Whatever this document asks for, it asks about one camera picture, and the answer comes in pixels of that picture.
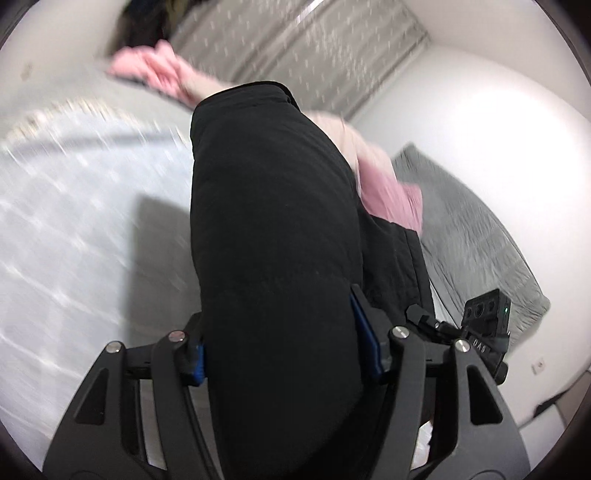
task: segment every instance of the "gray bedsheet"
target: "gray bedsheet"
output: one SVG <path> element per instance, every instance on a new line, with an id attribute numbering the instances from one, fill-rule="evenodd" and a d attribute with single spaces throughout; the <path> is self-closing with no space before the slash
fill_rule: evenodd
<path id="1" fill-rule="evenodd" d="M 92 102 L 39 111 L 15 132 L 0 143 L 0 417 L 41 466 L 107 342 L 152 343 L 200 310 L 193 155 L 175 129 Z M 206 390 L 196 395 L 207 410 Z"/>
<path id="2" fill-rule="evenodd" d="M 24 85 L 16 95 L 0 102 L 0 140 L 27 113 L 81 99 L 105 105 L 144 125 L 172 128 L 185 140 L 189 138 L 192 109 L 138 83 L 110 77 L 105 73 L 108 65 L 107 60 L 98 60 Z"/>
<path id="3" fill-rule="evenodd" d="M 431 284 L 457 325 L 467 300 L 501 288 L 512 301 L 511 345 L 550 308 L 525 258 L 490 209 L 414 145 L 392 161 L 423 192 L 421 244 Z"/>

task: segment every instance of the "blue padding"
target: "blue padding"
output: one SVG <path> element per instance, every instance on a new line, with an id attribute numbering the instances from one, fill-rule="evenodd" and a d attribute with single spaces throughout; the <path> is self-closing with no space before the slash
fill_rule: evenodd
<path id="1" fill-rule="evenodd" d="M 379 342 L 355 295 L 351 294 L 350 297 L 357 327 L 359 350 L 362 355 L 361 365 L 366 375 L 378 381 L 384 374 L 384 368 L 380 360 Z"/>
<path id="2" fill-rule="evenodd" d="M 200 343 L 197 345 L 197 364 L 195 365 L 195 370 L 193 370 L 193 377 L 197 382 L 197 385 L 201 385 L 205 382 L 205 346 Z"/>

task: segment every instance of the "white wall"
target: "white wall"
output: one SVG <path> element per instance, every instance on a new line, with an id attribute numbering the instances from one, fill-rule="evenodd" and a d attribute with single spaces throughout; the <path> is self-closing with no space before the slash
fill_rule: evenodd
<path id="1" fill-rule="evenodd" d="M 507 227 L 552 307 L 508 355 L 501 391 L 516 419 L 591 362 L 591 124 L 529 78 L 432 46 L 353 124 L 396 154 L 415 145 Z M 535 376 L 540 357 L 545 370 Z"/>
<path id="2" fill-rule="evenodd" d="M 42 0 L 0 50 L 0 99 L 30 79 L 103 57 L 128 0 Z"/>
<path id="3" fill-rule="evenodd" d="M 404 0 L 433 41 L 532 78 L 591 120 L 591 86 L 534 0 Z"/>

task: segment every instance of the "patterned curtain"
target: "patterned curtain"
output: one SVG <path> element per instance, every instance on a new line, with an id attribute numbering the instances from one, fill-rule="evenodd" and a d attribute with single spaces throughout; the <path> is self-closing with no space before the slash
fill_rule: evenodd
<path id="1" fill-rule="evenodd" d="M 219 0 L 192 10 L 171 43 L 235 83 L 276 80 L 300 108 L 350 119 L 428 45 L 400 0 Z"/>

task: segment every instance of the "black pants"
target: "black pants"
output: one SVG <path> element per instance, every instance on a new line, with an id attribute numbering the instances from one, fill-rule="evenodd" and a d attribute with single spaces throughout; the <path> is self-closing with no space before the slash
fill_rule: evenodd
<path id="1" fill-rule="evenodd" d="M 191 248 L 226 479 L 347 478 L 383 399 L 362 381 L 350 285 L 391 318 L 432 310 L 416 234 L 367 214 L 345 159 L 279 84 L 206 99 L 191 140 Z"/>

